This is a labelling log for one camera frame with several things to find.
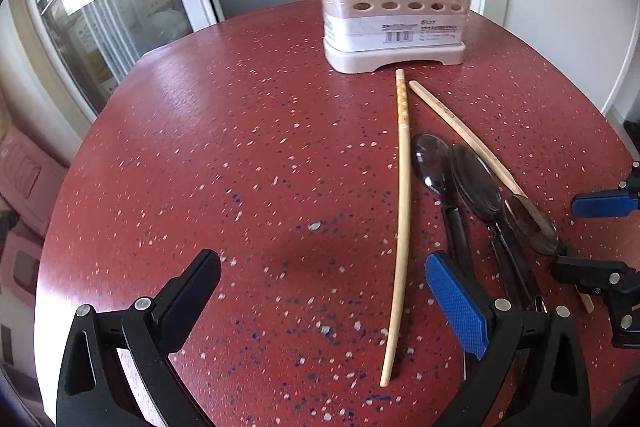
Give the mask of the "dark translucent spoon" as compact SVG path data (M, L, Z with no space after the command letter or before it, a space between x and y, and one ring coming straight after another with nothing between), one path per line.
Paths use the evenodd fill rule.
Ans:
M566 254L566 246L555 226L529 198L512 194L504 200L503 210L506 222L521 243L541 256Z
M506 223L496 178L469 145L454 145L450 162L458 193L473 215L488 228L506 298L526 311L544 311L544 298L536 277Z
M439 196L449 256L466 277L474 279L473 260L452 179L449 151L449 145L438 136L417 134L411 140L412 168L420 181Z

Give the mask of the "light wooden chopstick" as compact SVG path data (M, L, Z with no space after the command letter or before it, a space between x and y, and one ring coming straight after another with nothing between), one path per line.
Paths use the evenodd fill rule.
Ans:
M434 94L416 80L410 81L409 87L465 142L451 149L452 179L472 213L488 224L504 286L508 291L514 291L523 308L544 311L546 307L542 291L506 222L498 184L503 183L518 196L524 196L525 193L496 155Z

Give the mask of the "orange dotted chopstick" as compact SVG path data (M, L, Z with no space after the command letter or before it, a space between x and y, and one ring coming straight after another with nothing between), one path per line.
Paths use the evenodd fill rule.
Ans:
M401 319L404 313L410 249L411 135L407 81L405 72L400 68L395 72L395 81L398 128L398 219L392 306L390 307L390 324L388 324L388 336L380 378L381 388L386 388L392 380Z

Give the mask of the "pink plastic stool stack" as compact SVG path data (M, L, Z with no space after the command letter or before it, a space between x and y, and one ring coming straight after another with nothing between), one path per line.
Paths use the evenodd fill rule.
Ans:
M67 169L17 129L1 140L1 196L12 210L1 217L1 287L35 306L44 238Z

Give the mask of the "pink utensil holder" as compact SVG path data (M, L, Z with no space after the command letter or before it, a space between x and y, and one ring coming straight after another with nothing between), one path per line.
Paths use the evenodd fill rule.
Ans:
M321 0L326 60L342 74L403 62L459 65L471 0Z

